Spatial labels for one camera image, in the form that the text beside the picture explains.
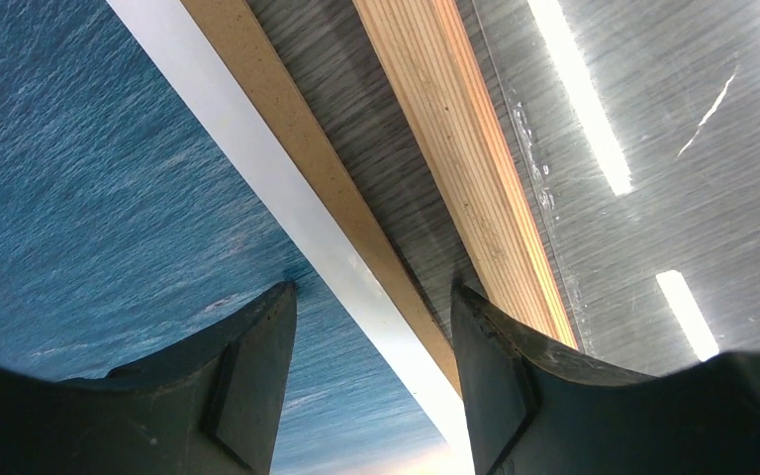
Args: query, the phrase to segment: blue surface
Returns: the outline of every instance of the blue surface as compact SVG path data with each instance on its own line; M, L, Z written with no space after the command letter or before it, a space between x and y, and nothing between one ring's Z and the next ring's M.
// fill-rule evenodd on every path
M299 284L275 473L443 444L111 9L0 1L0 365L101 377Z

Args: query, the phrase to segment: white edge trim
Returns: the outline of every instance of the white edge trim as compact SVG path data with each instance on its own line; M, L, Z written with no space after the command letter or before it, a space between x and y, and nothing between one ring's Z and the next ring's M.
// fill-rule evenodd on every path
M461 398L178 0L107 0L464 463Z

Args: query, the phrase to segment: white strip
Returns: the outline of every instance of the white strip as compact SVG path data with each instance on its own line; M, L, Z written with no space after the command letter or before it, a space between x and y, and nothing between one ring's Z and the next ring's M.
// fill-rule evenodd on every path
M602 173L615 195L630 193L633 191L630 168L593 88L590 73L578 52L560 5L557 0L528 0L528 6Z
M462 460L464 406L178 0L108 0Z
M686 285L683 274L676 270L662 272L657 274L657 283L698 359L706 361L717 355L718 343L695 302L695 296Z

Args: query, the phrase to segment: wooden plank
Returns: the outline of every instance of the wooden plank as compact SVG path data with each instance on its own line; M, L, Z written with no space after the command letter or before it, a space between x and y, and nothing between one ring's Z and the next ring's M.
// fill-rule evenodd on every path
M353 0L489 299L575 336L453 0Z
M460 395L449 342L248 5L182 4Z

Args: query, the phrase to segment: wooden strip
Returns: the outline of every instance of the wooden strip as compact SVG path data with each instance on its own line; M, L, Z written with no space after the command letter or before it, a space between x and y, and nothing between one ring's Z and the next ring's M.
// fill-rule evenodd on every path
M248 5L182 4L460 395L449 342Z
M353 0L489 299L575 347L453 0Z

